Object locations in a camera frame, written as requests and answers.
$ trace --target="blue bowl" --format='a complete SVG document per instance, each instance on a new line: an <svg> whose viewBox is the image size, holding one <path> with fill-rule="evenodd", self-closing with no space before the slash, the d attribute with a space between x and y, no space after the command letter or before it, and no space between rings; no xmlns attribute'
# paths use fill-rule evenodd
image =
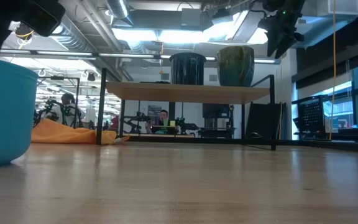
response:
<svg viewBox="0 0 358 224"><path fill-rule="evenodd" d="M0 60L0 165L30 146L37 74Z"/></svg>

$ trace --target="green glazed vase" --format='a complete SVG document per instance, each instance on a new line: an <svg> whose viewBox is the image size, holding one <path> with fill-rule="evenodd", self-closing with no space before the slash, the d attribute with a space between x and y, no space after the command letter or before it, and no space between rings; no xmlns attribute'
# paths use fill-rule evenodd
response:
<svg viewBox="0 0 358 224"><path fill-rule="evenodd" d="M225 47L218 52L217 60L221 86L251 86L255 70L253 48Z"/></svg>

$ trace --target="orange fabric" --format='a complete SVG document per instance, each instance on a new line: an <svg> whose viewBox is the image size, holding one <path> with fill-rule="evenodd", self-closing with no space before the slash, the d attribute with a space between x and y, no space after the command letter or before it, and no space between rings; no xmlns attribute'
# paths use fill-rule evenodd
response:
<svg viewBox="0 0 358 224"><path fill-rule="evenodd" d="M115 144L126 141L129 136L116 139L115 131L102 132L102 144ZM32 130L32 143L59 143L59 144L96 144L96 131L86 128L71 128L49 119L43 119Z"/></svg>

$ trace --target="teal bowl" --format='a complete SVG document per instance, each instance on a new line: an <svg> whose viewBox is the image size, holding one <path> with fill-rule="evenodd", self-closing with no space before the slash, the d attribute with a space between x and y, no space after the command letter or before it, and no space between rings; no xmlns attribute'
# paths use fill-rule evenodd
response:
<svg viewBox="0 0 358 224"><path fill-rule="evenodd" d="M0 60L0 165L30 146L37 79L33 71Z"/></svg>
<svg viewBox="0 0 358 224"><path fill-rule="evenodd" d="M225 47L218 52L218 75L221 86L250 87L254 78L254 50L247 46Z"/></svg>

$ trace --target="dark blue vase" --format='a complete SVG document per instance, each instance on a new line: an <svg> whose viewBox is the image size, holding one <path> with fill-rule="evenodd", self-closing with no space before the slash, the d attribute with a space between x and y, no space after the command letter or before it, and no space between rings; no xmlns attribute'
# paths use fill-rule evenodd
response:
<svg viewBox="0 0 358 224"><path fill-rule="evenodd" d="M218 52L221 86L250 87L254 77L254 50L248 46L225 47Z"/></svg>

